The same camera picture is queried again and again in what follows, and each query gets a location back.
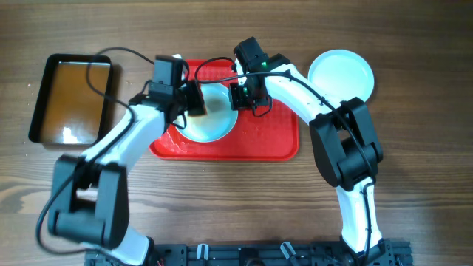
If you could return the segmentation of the white plate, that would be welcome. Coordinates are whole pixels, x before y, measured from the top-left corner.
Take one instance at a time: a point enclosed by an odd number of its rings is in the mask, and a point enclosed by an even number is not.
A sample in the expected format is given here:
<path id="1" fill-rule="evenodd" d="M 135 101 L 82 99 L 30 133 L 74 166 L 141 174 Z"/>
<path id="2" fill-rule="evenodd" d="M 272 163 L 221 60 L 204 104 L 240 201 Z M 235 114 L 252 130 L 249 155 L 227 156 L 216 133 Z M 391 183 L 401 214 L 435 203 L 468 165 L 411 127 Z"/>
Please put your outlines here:
<path id="1" fill-rule="evenodd" d="M 310 65 L 307 79 L 341 100 L 357 97 L 366 102 L 375 87 L 370 65 L 349 50 L 323 52 Z"/>
<path id="2" fill-rule="evenodd" d="M 238 111 L 233 110 L 228 97 L 228 88 L 220 83 L 200 86 L 205 103 L 205 115 L 190 116 L 186 112 L 187 125 L 178 132 L 198 143 L 210 143 L 226 136 L 235 126 Z"/>

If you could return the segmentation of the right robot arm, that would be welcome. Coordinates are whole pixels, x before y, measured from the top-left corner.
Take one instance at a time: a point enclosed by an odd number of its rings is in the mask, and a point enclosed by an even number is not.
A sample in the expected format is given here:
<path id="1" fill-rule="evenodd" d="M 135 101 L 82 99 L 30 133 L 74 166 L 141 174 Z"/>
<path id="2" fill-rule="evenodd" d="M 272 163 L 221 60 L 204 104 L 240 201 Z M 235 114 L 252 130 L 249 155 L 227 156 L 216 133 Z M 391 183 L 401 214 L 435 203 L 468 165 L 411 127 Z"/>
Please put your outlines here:
<path id="1" fill-rule="evenodd" d="M 341 239 L 358 265 L 374 261 L 382 240 L 374 188 L 383 151 L 365 102 L 326 94 L 288 58 L 265 53 L 254 37 L 240 42 L 234 54 L 232 109 L 255 111 L 277 100 L 309 126 L 317 169 L 337 193 Z"/>

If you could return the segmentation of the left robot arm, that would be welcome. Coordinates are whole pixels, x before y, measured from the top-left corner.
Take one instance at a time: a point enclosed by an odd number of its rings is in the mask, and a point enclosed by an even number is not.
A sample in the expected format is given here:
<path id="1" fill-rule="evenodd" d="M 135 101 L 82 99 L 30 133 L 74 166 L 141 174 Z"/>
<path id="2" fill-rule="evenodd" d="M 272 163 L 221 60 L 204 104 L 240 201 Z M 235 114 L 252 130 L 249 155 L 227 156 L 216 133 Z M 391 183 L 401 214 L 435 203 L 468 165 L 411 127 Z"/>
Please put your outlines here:
<path id="1" fill-rule="evenodd" d="M 84 245 L 84 252 L 117 265 L 161 265 L 154 241 L 129 224 L 127 176 L 145 150 L 178 117 L 204 112 L 203 97 L 188 78 L 189 66 L 176 56 L 158 55 L 148 92 L 125 103 L 122 120 L 80 156 L 58 158 L 51 196 L 37 221 L 49 234 Z"/>

